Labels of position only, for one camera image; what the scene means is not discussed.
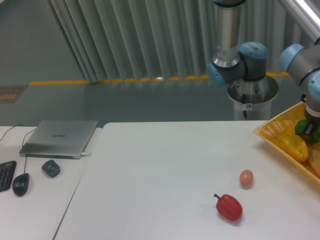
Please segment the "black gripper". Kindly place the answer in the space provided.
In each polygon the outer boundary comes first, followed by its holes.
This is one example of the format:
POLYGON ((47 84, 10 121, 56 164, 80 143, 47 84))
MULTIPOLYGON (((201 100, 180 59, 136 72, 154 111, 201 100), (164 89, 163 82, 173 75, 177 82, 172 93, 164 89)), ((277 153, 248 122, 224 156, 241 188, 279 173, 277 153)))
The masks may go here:
POLYGON ((320 112, 306 108, 304 116, 307 124, 302 128, 301 137, 304 140, 319 140, 320 112))

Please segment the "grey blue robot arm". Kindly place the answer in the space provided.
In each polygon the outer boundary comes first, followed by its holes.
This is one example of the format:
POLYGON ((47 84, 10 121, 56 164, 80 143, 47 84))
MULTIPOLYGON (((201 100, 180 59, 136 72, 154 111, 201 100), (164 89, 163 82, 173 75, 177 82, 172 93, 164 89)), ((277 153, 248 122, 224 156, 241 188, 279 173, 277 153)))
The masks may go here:
MULTIPOLYGON (((295 18, 314 45, 288 46, 280 55, 283 70, 302 89, 306 123, 295 130, 310 143, 320 141, 320 13, 309 0, 281 0, 282 7, 295 18)), ((229 96, 247 105, 264 103, 274 97, 275 81, 266 76, 267 49, 259 42, 238 45, 243 0, 216 0, 218 28, 216 54, 207 65, 209 78, 217 85, 229 85, 229 96), (240 83, 240 88, 232 83, 240 83)))

